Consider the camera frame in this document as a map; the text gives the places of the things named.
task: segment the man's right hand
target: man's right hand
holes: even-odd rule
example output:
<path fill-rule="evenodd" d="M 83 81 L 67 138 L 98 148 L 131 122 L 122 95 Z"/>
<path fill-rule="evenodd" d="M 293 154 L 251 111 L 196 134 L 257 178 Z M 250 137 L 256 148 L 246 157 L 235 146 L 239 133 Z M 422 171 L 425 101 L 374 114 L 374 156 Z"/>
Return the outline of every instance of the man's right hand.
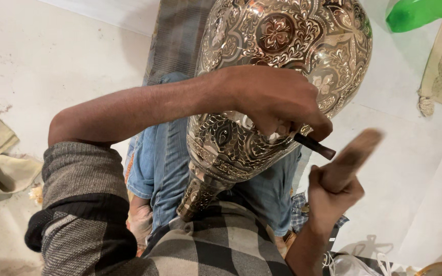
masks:
<path fill-rule="evenodd" d="M 310 125 L 310 136 L 317 141 L 332 132 L 332 123 L 316 102 L 318 89 L 293 69 L 242 65 L 210 74 L 220 78 L 235 110 L 248 115 L 264 135 L 273 134 L 280 125 L 291 124 Z"/>

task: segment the tassel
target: tassel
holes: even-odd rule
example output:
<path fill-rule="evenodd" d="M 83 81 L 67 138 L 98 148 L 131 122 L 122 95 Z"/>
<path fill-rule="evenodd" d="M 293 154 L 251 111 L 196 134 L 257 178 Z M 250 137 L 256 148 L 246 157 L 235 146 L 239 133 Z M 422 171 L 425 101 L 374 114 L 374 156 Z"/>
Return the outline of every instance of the tassel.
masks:
<path fill-rule="evenodd" d="M 429 97 L 420 97 L 417 108 L 424 116 L 429 117 L 434 113 L 434 100 Z"/>

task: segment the white cable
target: white cable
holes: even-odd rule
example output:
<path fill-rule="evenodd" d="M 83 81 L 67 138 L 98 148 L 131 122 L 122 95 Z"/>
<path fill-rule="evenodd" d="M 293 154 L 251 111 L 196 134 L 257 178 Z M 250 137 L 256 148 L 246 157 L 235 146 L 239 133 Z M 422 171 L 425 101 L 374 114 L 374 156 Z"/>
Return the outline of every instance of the white cable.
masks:
<path fill-rule="evenodd" d="M 376 258 L 378 259 L 378 265 L 380 266 L 380 268 L 381 268 L 381 272 L 383 272 L 383 275 L 384 275 L 384 276 L 391 276 L 390 262 L 388 261 L 387 256 L 386 256 L 385 254 L 383 254 L 383 253 L 378 253 L 378 254 L 376 255 Z M 386 269 L 385 269 L 385 267 L 383 266 L 382 261 L 385 262 L 385 264 L 386 264 Z"/>
<path fill-rule="evenodd" d="M 323 267 L 328 266 L 328 270 L 330 271 L 330 276 L 335 276 L 335 263 L 334 258 L 332 258 L 332 255 L 330 254 L 330 251 L 327 251 L 325 255 L 325 262 L 322 262 Z"/>

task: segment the brass object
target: brass object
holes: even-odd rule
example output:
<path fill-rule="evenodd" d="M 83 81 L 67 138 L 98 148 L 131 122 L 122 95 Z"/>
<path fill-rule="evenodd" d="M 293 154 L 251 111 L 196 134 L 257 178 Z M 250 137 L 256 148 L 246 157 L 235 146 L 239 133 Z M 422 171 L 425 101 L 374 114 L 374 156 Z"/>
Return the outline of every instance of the brass object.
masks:
<path fill-rule="evenodd" d="M 196 75 L 246 64 L 294 69 L 318 88 L 319 108 L 332 118 L 357 92 L 371 46 L 371 26 L 357 0 L 217 0 Z M 297 143 L 260 135 L 246 115 L 226 111 L 191 116 L 187 146 L 190 184 L 177 213 L 190 221 L 220 191 L 267 169 Z"/>
<path fill-rule="evenodd" d="M 442 276 L 442 262 L 424 267 L 415 276 Z"/>

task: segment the sweater sleeve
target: sweater sleeve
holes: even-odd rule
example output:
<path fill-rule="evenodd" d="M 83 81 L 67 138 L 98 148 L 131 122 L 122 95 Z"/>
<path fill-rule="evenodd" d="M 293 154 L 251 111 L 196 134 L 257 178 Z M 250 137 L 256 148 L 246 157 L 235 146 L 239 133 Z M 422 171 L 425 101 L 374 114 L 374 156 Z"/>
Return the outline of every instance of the sweater sleeve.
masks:
<path fill-rule="evenodd" d="M 25 235 L 44 257 L 42 275 L 157 274 L 154 262 L 135 257 L 120 162 L 113 149 L 77 142 L 45 152 L 44 202 Z"/>

